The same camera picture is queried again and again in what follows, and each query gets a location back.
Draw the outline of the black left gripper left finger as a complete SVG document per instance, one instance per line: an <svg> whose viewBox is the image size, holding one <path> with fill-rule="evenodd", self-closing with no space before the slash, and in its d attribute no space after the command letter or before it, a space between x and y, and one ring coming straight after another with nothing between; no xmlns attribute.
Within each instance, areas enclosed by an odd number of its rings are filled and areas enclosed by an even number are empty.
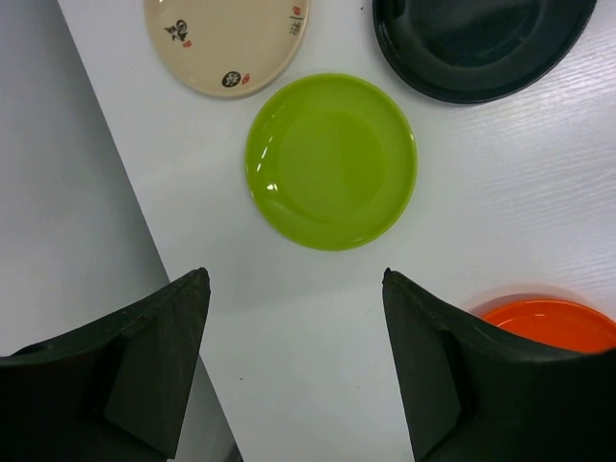
<svg viewBox="0 0 616 462"><path fill-rule="evenodd" d="M211 296L204 268L1 359L4 461L175 457Z"/></svg>

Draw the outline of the cream plate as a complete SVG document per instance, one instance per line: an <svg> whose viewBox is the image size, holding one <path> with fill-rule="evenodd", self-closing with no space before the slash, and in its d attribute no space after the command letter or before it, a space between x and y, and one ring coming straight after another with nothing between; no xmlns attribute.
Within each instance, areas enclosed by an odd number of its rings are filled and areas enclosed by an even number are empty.
<svg viewBox="0 0 616 462"><path fill-rule="evenodd" d="M150 41L174 77L236 98L270 84L295 56L311 3L302 0L145 1Z"/></svg>

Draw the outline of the glossy black plate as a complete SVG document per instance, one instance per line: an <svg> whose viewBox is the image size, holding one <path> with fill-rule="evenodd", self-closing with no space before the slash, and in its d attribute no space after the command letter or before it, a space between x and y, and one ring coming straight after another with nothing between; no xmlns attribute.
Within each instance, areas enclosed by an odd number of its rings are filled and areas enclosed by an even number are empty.
<svg viewBox="0 0 616 462"><path fill-rule="evenodd" d="M534 84L569 53L593 1L379 0L380 50L412 89L439 101L495 101Z"/></svg>

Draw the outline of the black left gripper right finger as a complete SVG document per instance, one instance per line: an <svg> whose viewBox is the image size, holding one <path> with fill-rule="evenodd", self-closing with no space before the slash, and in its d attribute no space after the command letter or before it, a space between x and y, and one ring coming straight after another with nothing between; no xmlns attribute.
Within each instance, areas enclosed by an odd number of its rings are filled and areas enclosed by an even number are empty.
<svg viewBox="0 0 616 462"><path fill-rule="evenodd" d="M615 353L543 345L387 269L384 314L418 461L611 461Z"/></svg>

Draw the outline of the orange plate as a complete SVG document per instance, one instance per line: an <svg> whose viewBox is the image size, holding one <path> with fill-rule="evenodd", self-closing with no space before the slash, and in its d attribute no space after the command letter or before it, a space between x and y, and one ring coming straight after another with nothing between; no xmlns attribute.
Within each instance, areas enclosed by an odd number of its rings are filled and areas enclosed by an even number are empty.
<svg viewBox="0 0 616 462"><path fill-rule="evenodd" d="M615 348L615 321L569 300L511 301L490 309L481 318L509 333L551 347L582 353Z"/></svg>

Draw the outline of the green plate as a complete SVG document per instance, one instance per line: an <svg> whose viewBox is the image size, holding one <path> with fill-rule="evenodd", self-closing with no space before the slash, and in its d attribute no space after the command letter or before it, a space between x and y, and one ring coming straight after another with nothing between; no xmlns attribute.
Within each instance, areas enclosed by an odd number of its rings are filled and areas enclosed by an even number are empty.
<svg viewBox="0 0 616 462"><path fill-rule="evenodd" d="M308 248L368 244L401 217L418 176L412 128L374 84L341 73L298 79L255 116L246 184L265 221Z"/></svg>

